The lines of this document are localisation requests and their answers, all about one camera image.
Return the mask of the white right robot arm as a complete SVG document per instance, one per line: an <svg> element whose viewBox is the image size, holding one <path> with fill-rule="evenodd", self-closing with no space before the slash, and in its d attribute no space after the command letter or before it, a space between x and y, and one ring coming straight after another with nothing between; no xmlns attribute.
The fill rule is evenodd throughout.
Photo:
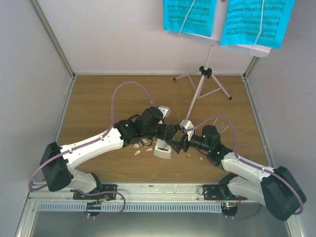
<svg viewBox="0 0 316 237"><path fill-rule="evenodd" d="M281 221L303 212L307 198L287 168L259 165L236 155L221 143L215 126L206 125L202 134L197 135L173 125L165 132L164 139L177 153L193 147L206 155L211 165L229 172L219 182L218 192L222 199L241 196L253 200Z"/></svg>

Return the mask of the white metronome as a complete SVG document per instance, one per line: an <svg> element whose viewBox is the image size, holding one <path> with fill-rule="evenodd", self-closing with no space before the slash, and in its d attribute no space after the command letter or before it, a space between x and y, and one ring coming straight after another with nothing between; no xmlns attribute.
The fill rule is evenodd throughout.
<svg viewBox="0 0 316 237"><path fill-rule="evenodd" d="M157 139L154 156L162 159L171 159L172 148L163 140Z"/></svg>

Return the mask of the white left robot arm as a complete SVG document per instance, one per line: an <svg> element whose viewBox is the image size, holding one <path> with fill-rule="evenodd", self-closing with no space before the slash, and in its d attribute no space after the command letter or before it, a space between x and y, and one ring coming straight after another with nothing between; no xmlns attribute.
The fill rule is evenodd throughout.
<svg viewBox="0 0 316 237"><path fill-rule="evenodd" d="M99 198L102 188L96 174L84 173L76 167L103 153L138 144L143 139L166 139L173 132L164 123L170 113L166 106L149 107L141 115L132 115L80 142L63 146L50 143L40 161L48 190L56 192L71 188L84 192L90 199Z"/></svg>

